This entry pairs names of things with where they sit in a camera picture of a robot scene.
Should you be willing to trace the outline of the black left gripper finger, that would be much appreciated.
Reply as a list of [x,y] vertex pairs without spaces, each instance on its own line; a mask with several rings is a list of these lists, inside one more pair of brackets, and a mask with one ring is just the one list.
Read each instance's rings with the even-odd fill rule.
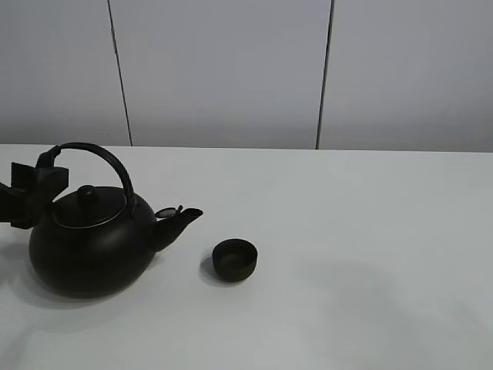
[[30,196],[37,187],[37,174],[32,166],[12,162],[11,184],[1,183],[1,222],[27,230],[34,226]]
[[69,170],[64,167],[36,167],[32,195],[32,222],[36,225],[52,201],[69,186]]

